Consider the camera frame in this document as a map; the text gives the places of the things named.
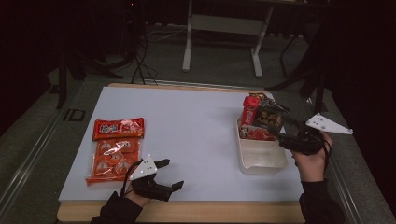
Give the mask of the white metal desk frame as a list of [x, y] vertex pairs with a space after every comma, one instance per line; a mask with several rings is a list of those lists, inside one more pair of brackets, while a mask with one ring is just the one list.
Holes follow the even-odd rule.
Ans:
[[257, 43], [255, 47], [250, 50], [250, 54], [256, 78], [263, 78], [259, 53], [274, 11], [272, 7], [266, 10], [262, 21], [194, 14], [192, 8], [193, 0], [189, 0], [187, 38], [182, 64], [183, 72], [190, 71], [192, 52], [191, 34], [193, 30], [199, 30], [257, 36]]

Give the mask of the black chair legs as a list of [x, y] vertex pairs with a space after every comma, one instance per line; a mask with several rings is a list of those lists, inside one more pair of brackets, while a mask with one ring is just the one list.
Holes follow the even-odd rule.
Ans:
[[297, 35], [288, 38], [287, 45], [282, 49], [279, 63], [284, 80], [268, 88], [269, 91], [279, 91], [307, 79], [312, 72], [304, 68], [304, 57], [318, 32], [315, 24], [306, 25]]

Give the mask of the white plastic tray container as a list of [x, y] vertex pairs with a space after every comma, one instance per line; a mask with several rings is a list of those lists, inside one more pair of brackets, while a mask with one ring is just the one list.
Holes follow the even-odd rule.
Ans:
[[243, 139], [236, 128], [239, 167], [246, 175], [275, 175], [288, 166], [286, 151], [277, 141]]

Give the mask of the black metal stand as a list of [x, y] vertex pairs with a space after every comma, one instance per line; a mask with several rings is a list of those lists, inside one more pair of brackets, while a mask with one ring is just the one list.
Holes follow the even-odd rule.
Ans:
[[58, 68], [59, 68], [59, 81], [58, 81], [58, 105], [57, 108], [61, 109], [64, 105], [64, 102], [66, 101], [67, 98], [67, 67], [66, 67], [66, 58], [65, 58], [65, 53], [62, 52], [59, 56], [59, 63], [58, 63]]
[[318, 77], [318, 84], [316, 88], [316, 98], [314, 104], [314, 113], [320, 113], [323, 107], [323, 95], [324, 95], [324, 86], [325, 86], [325, 75], [321, 74]]

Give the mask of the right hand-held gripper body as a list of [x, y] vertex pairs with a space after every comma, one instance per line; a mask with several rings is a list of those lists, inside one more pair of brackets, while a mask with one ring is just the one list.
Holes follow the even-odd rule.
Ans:
[[283, 116], [285, 123], [294, 129], [294, 133], [277, 133], [279, 145], [285, 149], [305, 155], [318, 153], [325, 147], [325, 133], [353, 134], [353, 130], [317, 113], [307, 121], [292, 116]]

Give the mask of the red and black food packet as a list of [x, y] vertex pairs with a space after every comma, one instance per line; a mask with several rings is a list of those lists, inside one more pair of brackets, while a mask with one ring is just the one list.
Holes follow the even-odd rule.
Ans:
[[239, 135], [243, 139], [275, 141], [267, 128], [272, 126], [279, 131], [284, 120], [272, 109], [276, 101], [264, 93], [250, 93], [243, 102], [243, 111], [237, 120]]

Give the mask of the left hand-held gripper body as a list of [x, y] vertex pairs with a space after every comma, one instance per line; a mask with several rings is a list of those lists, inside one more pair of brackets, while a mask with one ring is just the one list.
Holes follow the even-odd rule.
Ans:
[[130, 187], [142, 197], [167, 202], [173, 191], [171, 187], [155, 182], [155, 176], [159, 169], [154, 162], [155, 160], [148, 155], [138, 164], [129, 177], [131, 180]]

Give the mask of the person's left hand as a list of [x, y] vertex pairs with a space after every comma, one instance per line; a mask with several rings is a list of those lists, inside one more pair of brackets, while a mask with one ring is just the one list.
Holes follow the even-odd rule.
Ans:
[[144, 207], [145, 205], [147, 205], [147, 204], [149, 204], [151, 202], [150, 198], [145, 198], [145, 197], [142, 197], [142, 196], [136, 194], [132, 187], [129, 187], [127, 189], [127, 192], [125, 193], [124, 197], [129, 199], [129, 200], [131, 200], [131, 201], [133, 201], [134, 203], [136, 203], [140, 207]]

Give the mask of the orange bag of small packets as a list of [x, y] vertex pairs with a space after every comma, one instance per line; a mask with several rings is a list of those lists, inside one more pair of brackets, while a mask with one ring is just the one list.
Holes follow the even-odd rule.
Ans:
[[143, 118], [103, 120], [93, 125], [92, 168], [86, 177], [88, 185], [121, 181], [128, 169], [139, 161], [140, 140], [145, 134]]

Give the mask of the white table mat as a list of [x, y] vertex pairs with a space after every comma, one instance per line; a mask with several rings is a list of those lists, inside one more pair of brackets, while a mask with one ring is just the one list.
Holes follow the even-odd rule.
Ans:
[[290, 153], [275, 175], [246, 175], [239, 167], [236, 122], [242, 92], [105, 87], [92, 119], [143, 118], [140, 155], [169, 159], [158, 170], [161, 185], [183, 181], [172, 201], [295, 201], [302, 187]]

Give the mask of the person's right hand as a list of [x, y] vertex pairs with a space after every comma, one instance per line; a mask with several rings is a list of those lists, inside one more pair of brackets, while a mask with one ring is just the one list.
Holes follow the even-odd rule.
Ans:
[[297, 164], [300, 178], [304, 182], [319, 182], [324, 180], [325, 170], [328, 165], [332, 149], [332, 139], [325, 132], [321, 133], [324, 137], [324, 147], [316, 154], [304, 155], [292, 151], [292, 157]]

